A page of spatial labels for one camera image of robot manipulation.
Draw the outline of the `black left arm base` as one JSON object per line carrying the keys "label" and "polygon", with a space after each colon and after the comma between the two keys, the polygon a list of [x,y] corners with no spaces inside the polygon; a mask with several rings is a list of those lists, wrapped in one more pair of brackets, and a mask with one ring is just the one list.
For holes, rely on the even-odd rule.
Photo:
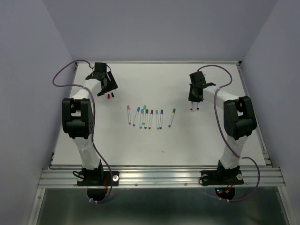
{"label": "black left arm base", "polygon": [[119,171],[104,171],[102,165],[97,169],[72,171],[77,178],[77,186],[87,187],[87,197],[95,204],[104,203],[111,194],[112,187],[119,185]]}

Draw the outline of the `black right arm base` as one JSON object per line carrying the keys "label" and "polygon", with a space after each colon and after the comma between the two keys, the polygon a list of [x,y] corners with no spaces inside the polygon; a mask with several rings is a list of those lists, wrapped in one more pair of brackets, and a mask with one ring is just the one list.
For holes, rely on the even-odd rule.
{"label": "black right arm base", "polygon": [[233,200],[235,197],[235,185],[243,185],[241,170],[218,172],[217,170],[202,170],[198,179],[202,186],[215,186],[217,197],[225,200]]}

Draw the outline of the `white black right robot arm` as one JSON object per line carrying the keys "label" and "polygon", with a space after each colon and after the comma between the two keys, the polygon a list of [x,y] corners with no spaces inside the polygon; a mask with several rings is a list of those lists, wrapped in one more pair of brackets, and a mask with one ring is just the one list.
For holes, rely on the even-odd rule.
{"label": "white black right robot arm", "polygon": [[216,179],[226,183],[233,177],[231,170],[240,165],[241,153],[247,138],[257,128],[252,100],[248,96],[236,96],[207,83],[202,72],[189,75],[188,100],[200,103],[204,100],[214,104],[217,125],[225,141],[224,153],[220,159],[222,168],[216,170]]}

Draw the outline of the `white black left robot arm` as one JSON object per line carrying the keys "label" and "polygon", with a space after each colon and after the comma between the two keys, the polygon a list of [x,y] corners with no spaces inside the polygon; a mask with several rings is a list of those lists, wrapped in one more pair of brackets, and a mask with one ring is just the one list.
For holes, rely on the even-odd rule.
{"label": "white black left robot arm", "polygon": [[99,97],[118,88],[111,68],[102,62],[94,64],[93,71],[83,85],[70,98],[62,100],[62,128],[75,143],[81,160],[82,170],[89,171],[88,179],[95,185],[104,181],[101,160],[93,146],[95,128],[95,103],[93,93]]}

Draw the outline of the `purple capped marker pen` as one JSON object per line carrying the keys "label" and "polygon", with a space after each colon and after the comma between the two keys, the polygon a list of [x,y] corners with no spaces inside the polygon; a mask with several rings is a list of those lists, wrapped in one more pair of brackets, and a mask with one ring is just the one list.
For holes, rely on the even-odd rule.
{"label": "purple capped marker pen", "polygon": [[163,109],[160,110],[159,129],[162,129],[162,125],[163,125]]}

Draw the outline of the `light blue capped marker pen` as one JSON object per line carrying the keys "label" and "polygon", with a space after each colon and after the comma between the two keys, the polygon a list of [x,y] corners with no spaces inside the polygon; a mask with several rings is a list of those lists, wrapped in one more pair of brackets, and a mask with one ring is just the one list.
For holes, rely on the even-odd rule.
{"label": "light blue capped marker pen", "polygon": [[156,118],[156,128],[159,130],[159,115],[158,115],[158,110],[155,110],[155,118]]}

